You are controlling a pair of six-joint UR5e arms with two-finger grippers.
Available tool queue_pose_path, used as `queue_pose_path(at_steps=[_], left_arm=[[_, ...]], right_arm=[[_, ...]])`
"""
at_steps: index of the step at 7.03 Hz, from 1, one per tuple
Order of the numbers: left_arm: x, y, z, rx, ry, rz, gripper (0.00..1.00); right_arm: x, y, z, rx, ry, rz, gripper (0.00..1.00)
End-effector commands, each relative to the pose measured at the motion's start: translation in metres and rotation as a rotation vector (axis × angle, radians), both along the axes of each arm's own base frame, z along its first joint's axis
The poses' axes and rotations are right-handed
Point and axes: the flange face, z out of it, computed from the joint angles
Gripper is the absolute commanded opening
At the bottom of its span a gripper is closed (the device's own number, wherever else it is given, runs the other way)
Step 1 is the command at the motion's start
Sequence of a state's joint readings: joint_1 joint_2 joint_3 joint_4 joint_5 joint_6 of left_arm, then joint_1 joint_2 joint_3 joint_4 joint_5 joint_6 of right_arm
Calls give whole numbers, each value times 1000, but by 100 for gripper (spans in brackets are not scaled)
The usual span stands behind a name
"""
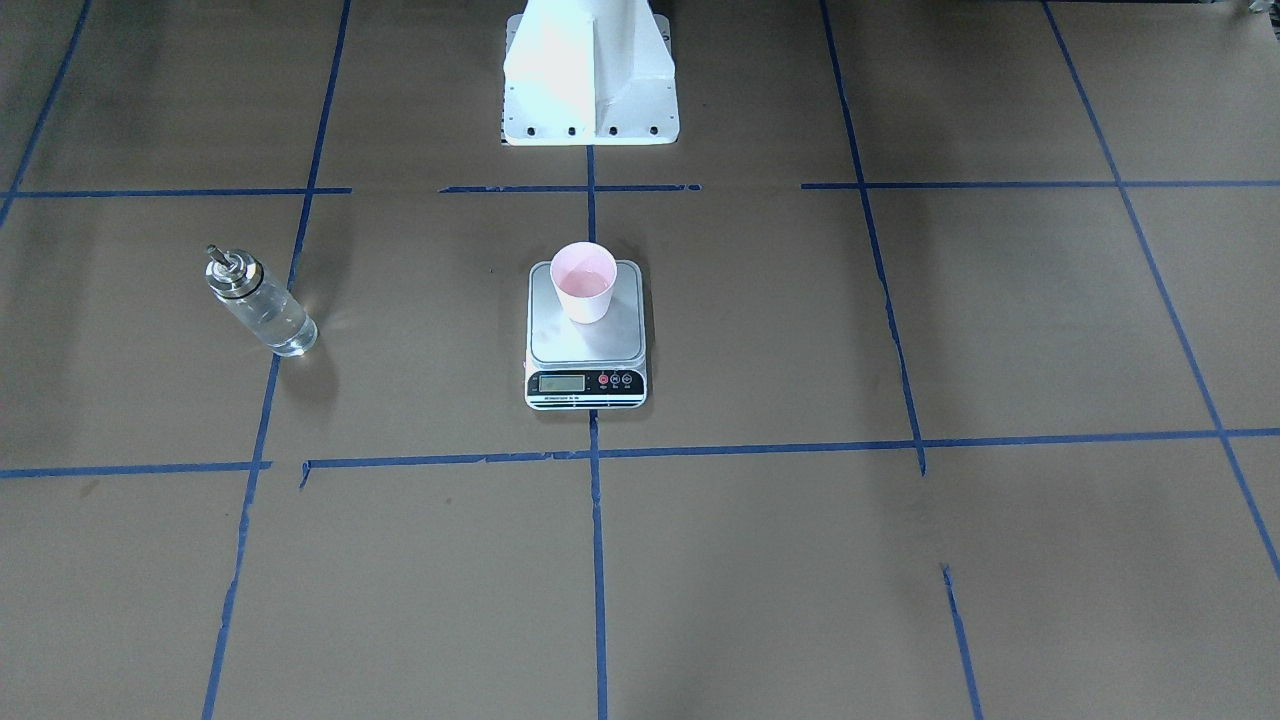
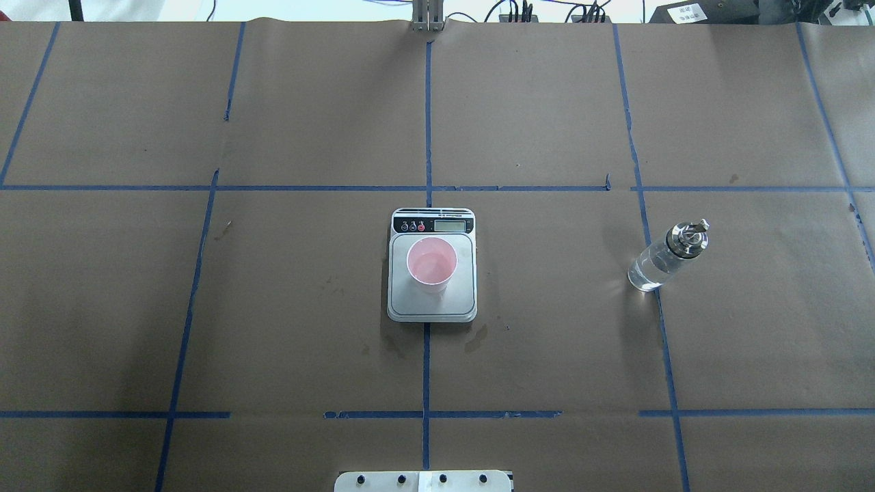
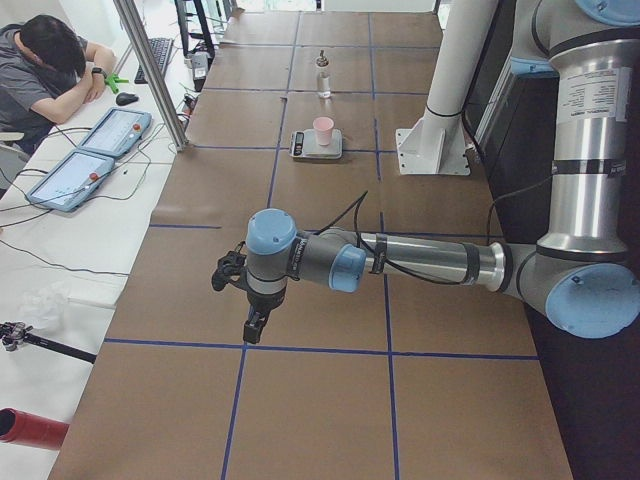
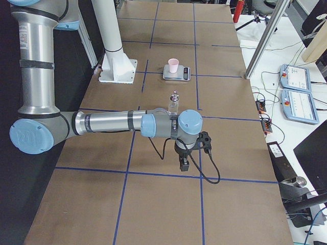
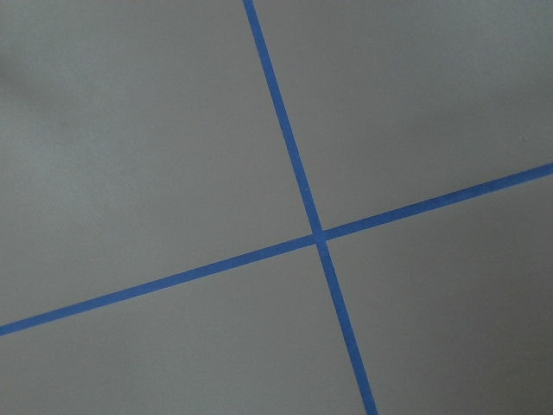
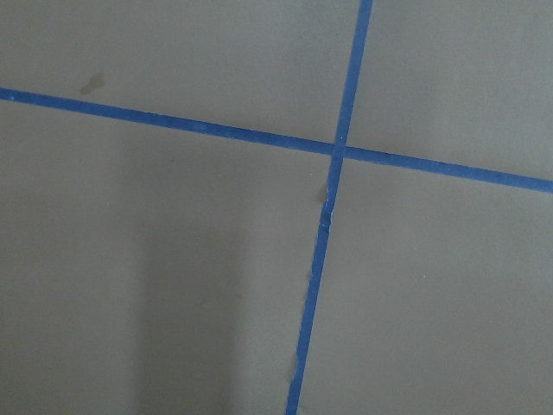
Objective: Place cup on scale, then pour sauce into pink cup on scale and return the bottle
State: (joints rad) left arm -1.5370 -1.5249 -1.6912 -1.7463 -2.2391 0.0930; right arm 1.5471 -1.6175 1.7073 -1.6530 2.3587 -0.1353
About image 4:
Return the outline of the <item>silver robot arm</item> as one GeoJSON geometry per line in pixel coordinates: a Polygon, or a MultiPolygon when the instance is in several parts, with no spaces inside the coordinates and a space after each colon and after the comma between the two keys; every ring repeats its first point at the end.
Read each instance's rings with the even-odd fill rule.
{"type": "MultiPolygon", "coordinates": [[[[79,108],[89,85],[92,70],[77,32],[56,31],[54,34],[55,102],[63,111],[79,108]]],[[[16,110],[22,106],[22,81],[19,67],[18,24],[10,13],[10,4],[1,1],[1,175],[52,173],[63,143],[38,155],[21,152],[11,142],[10,126],[16,121],[16,110]]],[[[130,133],[92,134],[91,141],[80,137],[83,143],[76,151],[67,152],[73,163],[87,160],[89,168],[123,170],[127,163],[127,143],[130,133]]]]}

